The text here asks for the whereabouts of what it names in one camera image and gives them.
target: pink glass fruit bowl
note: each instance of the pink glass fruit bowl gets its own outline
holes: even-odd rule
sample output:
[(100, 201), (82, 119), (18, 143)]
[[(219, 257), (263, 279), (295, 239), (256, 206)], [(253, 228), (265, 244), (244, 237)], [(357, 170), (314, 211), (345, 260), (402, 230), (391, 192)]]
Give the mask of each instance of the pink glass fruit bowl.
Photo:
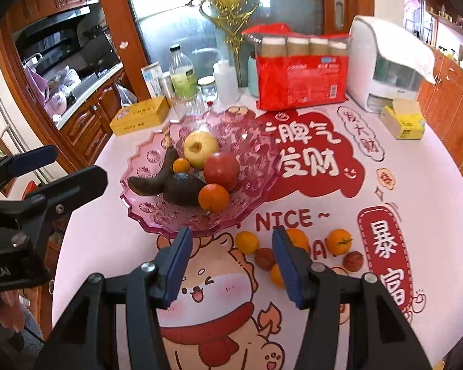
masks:
[[(253, 111), (215, 113), (202, 117), (184, 117), (171, 122), (138, 147), (129, 159), (129, 168), (120, 180), (121, 199), (129, 208), (128, 216), (137, 220), (144, 231), (174, 238), (182, 226), (189, 226), (194, 237), (213, 235), (237, 225), (265, 201), (267, 192), (278, 179), (280, 155), (274, 138), (264, 133), (264, 126)], [(166, 153), (164, 134), (170, 131), (173, 146), (183, 157), (185, 138), (193, 131), (208, 131), (217, 140), (220, 152), (232, 153), (240, 163), (238, 184), (230, 193), (230, 203), (220, 213), (209, 213), (200, 207), (183, 207), (167, 203), (163, 195), (139, 196), (127, 184), (130, 176), (151, 177), (162, 167)], [(191, 173), (204, 180), (202, 171)]]

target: printed tablecloth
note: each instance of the printed tablecloth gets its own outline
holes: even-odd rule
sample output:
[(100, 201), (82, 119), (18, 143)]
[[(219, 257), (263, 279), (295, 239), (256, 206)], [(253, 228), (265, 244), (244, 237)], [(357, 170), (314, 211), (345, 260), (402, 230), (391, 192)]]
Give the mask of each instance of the printed tablecloth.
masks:
[[(253, 99), (240, 103), (257, 112)], [(422, 141), (396, 141), (377, 115), (352, 101), (261, 118), (282, 152), (282, 176), (240, 227), (194, 240), (178, 298), (158, 315), (172, 369), (294, 367), (307, 311), (234, 242), (247, 230), (270, 247), (276, 225), (304, 231), (312, 260), (339, 273), (346, 273), (343, 257), (329, 253), (325, 238), (338, 228), (350, 232), (351, 250), (365, 258), (350, 275), (380, 277), (436, 363), (463, 335), (463, 179), (444, 146), (429, 127)], [(102, 152), (97, 164), (109, 187), (72, 215), (54, 320), (90, 273), (128, 273), (170, 243), (142, 231), (119, 201), (126, 159), (147, 137), (112, 138)], [(96, 220), (100, 211), (103, 222)], [(345, 368), (348, 353), (349, 306), (340, 312), (336, 369)]]

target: person's hand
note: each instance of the person's hand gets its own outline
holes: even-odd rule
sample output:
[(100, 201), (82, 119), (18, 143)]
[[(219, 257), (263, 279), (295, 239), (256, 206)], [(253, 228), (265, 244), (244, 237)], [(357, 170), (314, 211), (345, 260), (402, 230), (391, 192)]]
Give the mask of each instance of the person's hand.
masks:
[(24, 309), (19, 302), (19, 292), (17, 290), (0, 292), (0, 297), (2, 298), (0, 306), (1, 326), (19, 332), (24, 328), (26, 320)]

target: refrigerator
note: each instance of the refrigerator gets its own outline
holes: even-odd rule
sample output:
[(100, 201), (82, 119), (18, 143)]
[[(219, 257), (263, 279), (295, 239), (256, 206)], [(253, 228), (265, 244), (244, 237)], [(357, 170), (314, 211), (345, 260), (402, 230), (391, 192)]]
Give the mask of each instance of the refrigerator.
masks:
[[(0, 136), (12, 154), (22, 153), (43, 146), (26, 118), (17, 106), (5, 78), (0, 69)], [(35, 184), (49, 183), (67, 175), (57, 163), (50, 164), (34, 173), (25, 174), (16, 179), (8, 196), (0, 193), (0, 199), (21, 200), (26, 186), (33, 181)]]

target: cable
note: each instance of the cable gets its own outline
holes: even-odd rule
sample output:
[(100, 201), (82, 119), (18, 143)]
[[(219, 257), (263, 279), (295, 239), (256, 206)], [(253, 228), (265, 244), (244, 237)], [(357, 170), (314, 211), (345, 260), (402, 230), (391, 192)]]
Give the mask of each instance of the cable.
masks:
[(40, 341), (42, 344), (45, 344), (45, 341), (43, 341), (39, 336), (37, 336), (34, 332), (32, 332), (29, 328), (24, 326), (24, 330), (27, 331), (29, 334), (31, 334), (34, 338), (36, 338), (38, 341)]

